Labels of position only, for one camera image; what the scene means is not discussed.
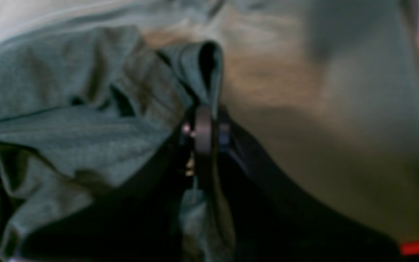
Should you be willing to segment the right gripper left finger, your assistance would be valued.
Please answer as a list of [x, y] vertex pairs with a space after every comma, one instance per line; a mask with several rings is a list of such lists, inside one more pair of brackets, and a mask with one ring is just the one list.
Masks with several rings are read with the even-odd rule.
[[152, 158], [113, 192], [28, 234], [30, 262], [180, 262], [182, 200], [212, 186], [212, 112], [189, 111]]

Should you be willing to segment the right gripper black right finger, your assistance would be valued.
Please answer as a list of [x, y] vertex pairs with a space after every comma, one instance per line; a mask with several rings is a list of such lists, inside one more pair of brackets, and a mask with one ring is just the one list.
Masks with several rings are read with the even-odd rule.
[[403, 262], [397, 243], [313, 198], [258, 141], [218, 111], [218, 173], [236, 262]]

